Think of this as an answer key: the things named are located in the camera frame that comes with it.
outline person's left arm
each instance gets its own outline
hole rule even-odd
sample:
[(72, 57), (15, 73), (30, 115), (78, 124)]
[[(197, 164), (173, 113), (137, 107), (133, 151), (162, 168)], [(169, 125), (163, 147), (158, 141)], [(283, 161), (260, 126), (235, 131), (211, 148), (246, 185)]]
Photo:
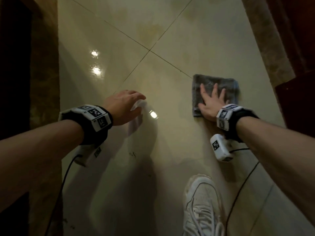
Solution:
[[(136, 101), (145, 96), (124, 90), (105, 99), (113, 125), (123, 125), (141, 114)], [(27, 192), (33, 183), (55, 166), (84, 138), (82, 127), (63, 120), (0, 141), (0, 212)]]

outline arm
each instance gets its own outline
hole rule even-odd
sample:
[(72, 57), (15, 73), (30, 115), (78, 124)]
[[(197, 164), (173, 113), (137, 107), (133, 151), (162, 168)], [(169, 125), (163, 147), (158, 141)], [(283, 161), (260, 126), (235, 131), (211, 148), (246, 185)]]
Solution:
[[(218, 97), (215, 85), (210, 97), (201, 86), (205, 104), (199, 108), (206, 119), (215, 121), (225, 105), (224, 93)], [(236, 131), (278, 187), (315, 225), (315, 139), (252, 117), (241, 118)]]
[[(132, 106), (145, 96), (124, 90), (105, 99), (103, 107), (113, 125), (123, 125), (141, 114)], [(63, 120), (0, 141), (0, 212), (27, 192), (84, 138), (79, 124)]]

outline rag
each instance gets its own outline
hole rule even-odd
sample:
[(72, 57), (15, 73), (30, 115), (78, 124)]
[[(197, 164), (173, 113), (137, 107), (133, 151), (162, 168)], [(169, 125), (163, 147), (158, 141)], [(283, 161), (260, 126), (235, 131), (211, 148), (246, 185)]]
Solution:
[(200, 93), (200, 84), (204, 84), (207, 94), (211, 96), (215, 83), (218, 84), (219, 96), (222, 89), (225, 88), (226, 90), (224, 102), (229, 100), (229, 103), (238, 104), (239, 86), (235, 79), (224, 79), (207, 75), (194, 75), (192, 80), (192, 115), (194, 117), (202, 116), (198, 108), (199, 103), (204, 103)]

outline cleaning cloth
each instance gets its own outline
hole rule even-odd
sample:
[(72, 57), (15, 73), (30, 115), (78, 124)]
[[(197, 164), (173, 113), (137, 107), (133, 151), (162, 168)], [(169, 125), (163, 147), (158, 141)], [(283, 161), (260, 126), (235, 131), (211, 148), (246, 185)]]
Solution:
[(204, 103), (200, 94), (200, 84), (204, 84), (206, 92), (211, 96), (215, 83), (218, 84), (219, 96), (222, 89), (226, 89), (224, 102), (229, 100), (229, 103), (238, 104), (239, 86), (235, 79), (224, 79), (207, 75), (194, 75), (192, 80), (192, 115), (194, 117), (202, 116), (198, 108), (199, 103)]

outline cable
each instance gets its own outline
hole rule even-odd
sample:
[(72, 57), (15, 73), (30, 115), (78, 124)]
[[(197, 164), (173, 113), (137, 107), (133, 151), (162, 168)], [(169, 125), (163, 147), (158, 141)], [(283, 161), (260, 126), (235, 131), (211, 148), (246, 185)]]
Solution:
[(242, 151), (242, 150), (249, 150), (249, 148), (241, 148), (241, 149), (231, 150), (230, 153), (237, 152), (237, 151)]
[(234, 199), (234, 202), (233, 202), (233, 204), (232, 204), (232, 207), (231, 207), (231, 209), (230, 209), (229, 215), (228, 215), (228, 217), (227, 217), (227, 219), (226, 219), (226, 224), (225, 224), (225, 236), (227, 236), (227, 224), (228, 224), (228, 222), (229, 222), (229, 219), (230, 219), (230, 216), (231, 216), (231, 214), (232, 214), (233, 208), (234, 208), (234, 206), (235, 206), (236, 200), (238, 199), (238, 196), (239, 196), (239, 194), (241, 193), (241, 190), (243, 189), (243, 186), (245, 185), (246, 181), (248, 180), (248, 178), (250, 177), (250, 175), (253, 173), (253, 171), (256, 169), (256, 167), (258, 166), (258, 164), (259, 164), (259, 162), (257, 162), (257, 164), (254, 166), (254, 168), (253, 168), (252, 171), (248, 174), (248, 176), (247, 176), (246, 179), (244, 180), (242, 186), (241, 186), (240, 189), (238, 190), (238, 193), (237, 193), (237, 195), (236, 195), (236, 197), (235, 197), (235, 199)]
[(49, 230), (49, 227), (50, 227), (51, 222), (52, 222), (52, 220), (53, 220), (53, 214), (54, 214), (55, 211), (56, 211), (57, 203), (58, 203), (58, 201), (59, 201), (59, 199), (60, 199), (60, 197), (61, 197), (61, 194), (62, 194), (62, 189), (63, 189), (63, 186), (64, 186), (64, 184), (65, 184), (65, 179), (66, 179), (66, 177), (67, 177), (67, 175), (68, 175), (68, 172), (69, 172), (69, 170), (70, 170), (70, 167), (71, 167), (72, 163), (74, 162), (74, 160), (75, 160), (77, 157), (82, 157), (82, 155), (76, 155), (76, 156), (72, 159), (72, 161), (70, 162), (70, 164), (69, 164), (69, 166), (68, 166), (68, 169), (67, 169), (67, 171), (65, 172), (65, 177), (63, 178), (63, 181), (62, 181), (62, 184), (61, 184), (61, 187), (60, 187), (60, 190), (59, 190), (59, 194), (58, 194), (58, 197), (57, 197), (55, 206), (53, 207), (53, 211), (51, 212), (51, 215), (50, 215), (50, 219), (49, 219), (48, 226), (47, 226), (47, 229), (46, 229), (46, 232), (45, 232), (45, 236), (48, 235), (48, 230)]

